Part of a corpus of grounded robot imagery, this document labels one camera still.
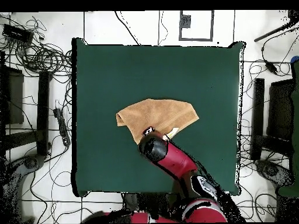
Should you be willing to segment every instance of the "tan towel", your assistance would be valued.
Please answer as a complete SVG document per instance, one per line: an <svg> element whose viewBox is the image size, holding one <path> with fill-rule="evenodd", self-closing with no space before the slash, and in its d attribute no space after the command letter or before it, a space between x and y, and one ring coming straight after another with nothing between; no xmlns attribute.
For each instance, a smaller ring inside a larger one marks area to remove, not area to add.
<svg viewBox="0 0 299 224"><path fill-rule="evenodd" d="M179 132L198 119L190 103L177 100L147 99L116 114L117 126L128 126L136 144L139 144L142 132L149 126L167 134L173 128L179 128Z"/></svg>

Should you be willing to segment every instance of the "green table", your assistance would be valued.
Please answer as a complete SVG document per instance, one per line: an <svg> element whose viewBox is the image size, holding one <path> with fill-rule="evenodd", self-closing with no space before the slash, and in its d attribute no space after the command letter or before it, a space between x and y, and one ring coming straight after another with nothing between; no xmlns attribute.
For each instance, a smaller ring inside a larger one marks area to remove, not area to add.
<svg viewBox="0 0 299 224"><path fill-rule="evenodd" d="M116 113L144 99L189 102L199 120L173 141L237 194L240 52L231 48L87 45L72 41L73 191L170 193L173 180L139 154Z"/></svg>

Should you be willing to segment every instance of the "floor tile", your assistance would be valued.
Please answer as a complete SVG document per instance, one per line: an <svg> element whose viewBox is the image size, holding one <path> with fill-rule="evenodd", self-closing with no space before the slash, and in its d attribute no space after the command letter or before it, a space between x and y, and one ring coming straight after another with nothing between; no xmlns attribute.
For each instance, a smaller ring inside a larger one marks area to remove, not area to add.
<svg viewBox="0 0 299 224"><path fill-rule="evenodd" d="M138 43L156 45L158 11L117 11ZM113 11L85 12L85 41L88 44L136 45L126 27Z"/></svg>

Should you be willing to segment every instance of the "cable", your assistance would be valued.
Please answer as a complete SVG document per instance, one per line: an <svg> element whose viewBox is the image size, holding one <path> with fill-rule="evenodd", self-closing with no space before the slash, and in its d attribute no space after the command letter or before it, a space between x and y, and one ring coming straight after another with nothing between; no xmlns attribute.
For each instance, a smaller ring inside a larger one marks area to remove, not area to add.
<svg viewBox="0 0 299 224"><path fill-rule="evenodd" d="M132 35L130 29L126 26L126 24L124 24L124 22L123 22L121 19L119 19L119 16L117 15L116 11L115 11L114 13L115 13L116 17L118 18L118 20L119 20L119 21L125 26L125 28L128 30L129 34L130 34L131 37L134 39L134 41L136 42L136 44L140 46L141 44L137 42L137 40L135 39L135 37Z"/></svg>
<svg viewBox="0 0 299 224"><path fill-rule="evenodd" d="M77 212L79 212L79 211L82 211L83 209L85 209L85 210L87 210L89 213L93 214L93 212L92 212L90 209L88 209L88 208L81 208L81 209L78 209L78 210L73 211L73 212L66 212L66 213L62 213L62 214L60 214L59 217L55 220L55 222L54 222L53 224L56 224L57 221L58 221L58 219L59 219L61 216L63 216L63 215L69 215L69 214L74 214L74 213L77 213Z"/></svg>
<svg viewBox="0 0 299 224"><path fill-rule="evenodd" d="M163 40L161 40L159 43L158 43L158 46L160 46L160 44L162 43L162 41L166 40L167 36L168 36L168 29L164 26L163 22L162 22L162 19L163 19L163 15L164 15L164 10L162 12L162 16L161 16L161 25L164 27L164 29L166 30L167 34L165 36L165 38Z"/></svg>
<svg viewBox="0 0 299 224"><path fill-rule="evenodd" d="M32 182L31 182L31 184L30 184L30 189L29 189L29 190L30 190L30 192L32 193L33 196L35 196L37 199L43 201L43 202L45 203L45 205L46 205L46 208L44 209L43 213L40 215L39 219L37 220L37 224L39 224L40 219L43 217L44 213L46 212L46 210L47 210L47 208L48 208L48 204L47 204L43 199L39 198L39 197L32 191L32 184L33 184L34 180L35 180L35 172L33 172L33 180L32 180Z"/></svg>
<svg viewBox="0 0 299 224"><path fill-rule="evenodd" d="M265 45L266 45L266 43L267 43L268 41L270 41L270 40L273 39L273 38L276 38L276 37L281 36L282 34L285 34L285 33L288 33L288 32L293 32L293 31L298 30L298 29L299 29L299 27L295 27L295 28L292 28L292 29L290 29L290 30L284 31L284 32L282 32L282 33L280 33L280 34L278 34L278 35L276 35L276 36L273 36L273 37L269 38L269 39L266 40L266 41L264 42L264 44L263 44L263 47L262 47L261 51L262 51L262 57L263 57L263 60L264 60L264 62L265 62L265 64L266 64L266 67L269 69L270 72L274 73L274 74L277 75L277 76L290 75L290 74L288 74L288 73L290 72L290 64L288 64L288 72L287 72L287 73L284 73L284 72L281 70L281 65L282 65L283 61L286 59L286 57L288 56L288 54L290 53L291 48L292 48L292 46L295 44L296 40L299 38L299 35L295 38L295 40L293 41L293 43L292 43L290 49L288 50L286 56L283 58L282 62L280 63L280 65L279 65L279 71L277 70L277 68L276 68L276 66L274 65L274 63L269 62L269 61L267 61L267 60L265 59L265 57L264 57Z"/></svg>

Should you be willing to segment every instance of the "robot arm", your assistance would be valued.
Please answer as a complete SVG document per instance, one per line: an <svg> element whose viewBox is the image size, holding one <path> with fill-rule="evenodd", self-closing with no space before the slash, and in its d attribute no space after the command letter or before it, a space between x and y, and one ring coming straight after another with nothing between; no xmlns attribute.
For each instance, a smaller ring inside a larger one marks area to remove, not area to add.
<svg viewBox="0 0 299 224"><path fill-rule="evenodd" d="M174 219L183 222L245 222L230 195L220 188L204 167L199 167L161 133L149 127L138 149L150 162L178 181L183 193L182 200L173 206Z"/></svg>

